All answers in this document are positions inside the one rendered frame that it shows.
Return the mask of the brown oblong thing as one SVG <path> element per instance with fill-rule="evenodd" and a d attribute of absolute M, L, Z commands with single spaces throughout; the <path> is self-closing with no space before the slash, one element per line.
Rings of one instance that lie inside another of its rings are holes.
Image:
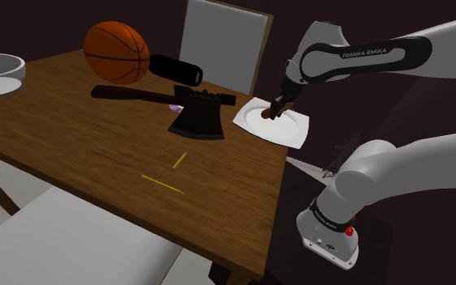
<path fill-rule="evenodd" d="M 276 116 L 279 117 L 281 113 L 289 110 L 289 109 L 293 109 L 294 108 L 294 104 L 293 103 L 286 103 L 280 111 L 277 112 Z M 264 111 L 261 112 L 261 117 L 264 118 L 264 119 L 267 119 L 267 118 L 271 118 L 271 114 L 272 114 L 272 109 L 271 108 L 267 108 L 265 109 Z"/>

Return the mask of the white square plate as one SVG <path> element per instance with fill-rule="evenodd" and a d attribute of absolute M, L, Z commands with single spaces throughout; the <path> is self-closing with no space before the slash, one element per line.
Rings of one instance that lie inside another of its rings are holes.
<path fill-rule="evenodd" d="M 309 132 L 309 117 L 287 110 L 274 120 L 263 119 L 261 113 L 270 107 L 268 101 L 254 97 L 232 122 L 254 136 L 285 147 L 300 149 Z"/>

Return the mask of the black cylinder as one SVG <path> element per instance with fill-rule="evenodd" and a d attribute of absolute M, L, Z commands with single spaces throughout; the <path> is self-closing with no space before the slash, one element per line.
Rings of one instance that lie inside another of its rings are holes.
<path fill-rule="evenodd" d="M 149 71 L 156 76 L 191 87 L 197 87 L 202 82 L 203 76 L 203 71 L 199 66 L 162 54 L 150 56 Z"/>

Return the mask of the short yellow pencil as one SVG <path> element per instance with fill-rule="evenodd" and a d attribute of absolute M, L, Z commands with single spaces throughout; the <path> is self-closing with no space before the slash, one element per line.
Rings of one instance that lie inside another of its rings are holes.
<path fill-rule="evenodd" d="M 181 155 L 181 157 L 177 160 L 177 162 L 172 166 L 172 168 L 171 168 L 172 170 L 175 170 L 179 166 L 181 161 L 187 156 L 187 153 L 188 153 L 188 151 L 186 151 L 185 153 L 183 153 Z"/>

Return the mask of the long yellow pencil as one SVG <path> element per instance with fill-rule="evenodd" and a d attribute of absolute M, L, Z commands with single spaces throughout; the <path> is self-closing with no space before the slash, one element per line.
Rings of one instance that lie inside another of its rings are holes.
<path fill-rule="evenodd" d="M 146 176 L 146 175 L 143 175 L 143 174 L 140 174 L 139 176 L 140 176 L 141 178 L 144 178 L 144 179 L 147 179 L 147 180 L 149 180 L 149 181 L 152 181 L 152 182 L 156 183 L 157 185 L 161 185 L 161 186 L 163 186 L 163 187 L 165 187 L 165 188 L 167 188 L 167 189 L 170 189 L 170 190 L 173 190 L 173 191 L 175 191 L 175 192 L 178 192 L 179 194 L 184 194 L 183 191 L 181 191 L 181 190 L 179 190 L 179 189 L 177 189 L 177 188 L 175 188 L 175 187 L 172 187 L 171 185 L 167 185 L 167 184 L 165 184 L 165 183 L 163 183 L 163 182 L 161 182 L 161 181 L 158 181 L 158 180 L 156 180 L 156 179 L 153 179 L 153 178 L 151 178 L 151 177 L 149 177 L 149 176 Z"/>

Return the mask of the orange basketball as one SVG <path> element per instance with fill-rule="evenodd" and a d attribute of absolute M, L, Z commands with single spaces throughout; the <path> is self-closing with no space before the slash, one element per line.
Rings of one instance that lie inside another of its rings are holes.
<path fill-rule="evenodd" d="M 119 85 L 139 81 L 150 65 L 145 40 L 132 27 L 116 21 L 104 21 L 90 28 L 83 52 L 98 76 Z"/>

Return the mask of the wooden table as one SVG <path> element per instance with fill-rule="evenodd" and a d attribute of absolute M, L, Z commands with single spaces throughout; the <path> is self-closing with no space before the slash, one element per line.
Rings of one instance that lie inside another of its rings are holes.
<path fill-rule="evenodd" d="M 183 138 L 166 105 L 94 99 L 99 84 L 82 51 L 29 62 L 24 88 L 0 96 L 0 160 L 230 269 L 228 285 L 260 279 L 286 148 L 235 125 L 229 106 L 224 139 Z"/>

